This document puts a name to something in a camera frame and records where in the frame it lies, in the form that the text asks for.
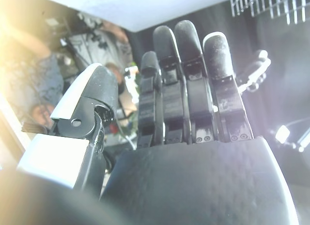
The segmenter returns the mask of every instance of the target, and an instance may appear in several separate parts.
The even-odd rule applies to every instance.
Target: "metal rack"
[[[309,5],[310,1],[307,2],[307,0],[231,0],[233,17],[240,15],[245,9],[250,8],[252,17],[269,11],[272,19],[286,16],[288,25],[291,23],[291,20],[297,24],[310,19],[306,13],[306,8]]]

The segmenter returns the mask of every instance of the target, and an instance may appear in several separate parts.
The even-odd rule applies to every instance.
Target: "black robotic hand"
[[[98,195],[105,164],[102,132],[113,117],[111,99],[117,94],[113,90],[108,97],[94,77],[93,95],[90,87],[78,100],[84,103],[69,115],[56,113],[50,134],[58,144],[70,137],[68,145],[77,142],[85,150],[84,159],[75,162],[77,178],[66,184],[57,174],[50,178],[64,187],[0,173],[0,202],[10,202],[0,207],[1,224],[298,224],[271,149],[251,132],[226,37],[207,35],[202,52],[191,22],[179,22],[174,34],[165,26],[155,29],[155,52],[143,56],[137,150],[124,152],[116,162],[100,203],[81,191]],[[76,127],[75,121],[81,124]],[[70,155],[67,160],[69,168]]]

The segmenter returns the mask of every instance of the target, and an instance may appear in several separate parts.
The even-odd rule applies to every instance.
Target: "wire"
[[[287,123],[285,126],[286,126],[286,127],[292,126],[292,125],[294,125],[294,124],[297,124],[297,123],[300,123],[300,122],[305,122],[305,121],[308,121],[308,120],[310,120],[310,116],[305,117],[305,118],[303,118],[303,119],[294,120],[294,121],[292,121],[292,122]]]
[[[118,118],[116,116],[115,116],[115,120],[116,120],[116,124],[117,124],[118,130],[121,133],[121,136],[123,138],[125,138],[130,143],[130,145],[131,145],[133,150],[136,150],[137,148],[136,148],[135,144],[131,141],[131,139],[127,135],[124,134],[124,132],[123,132],[123,130],[121,128],[120,122],[119,122],[119,120],[118,120]]]

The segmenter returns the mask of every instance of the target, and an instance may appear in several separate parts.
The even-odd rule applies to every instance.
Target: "robotic ring finger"
[[[153,38],[140,68],[137,149],[118,159],[102,196],[117,83],[92,64],[55,108],[51,132],[36,136],[18,171],[1,173],[0,201],[11,202],[1,224],[298,224],[270,147],[253,137],[225,35],[208,34],[202,49],[181,21]]]

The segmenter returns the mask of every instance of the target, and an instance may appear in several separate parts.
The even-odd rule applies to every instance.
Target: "round hole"
[[[71,120],[71,124],[72,126],[74,127],[79,127],[81,125],[82,121],[79,120],[79,119],[74,119],[74,120]]]

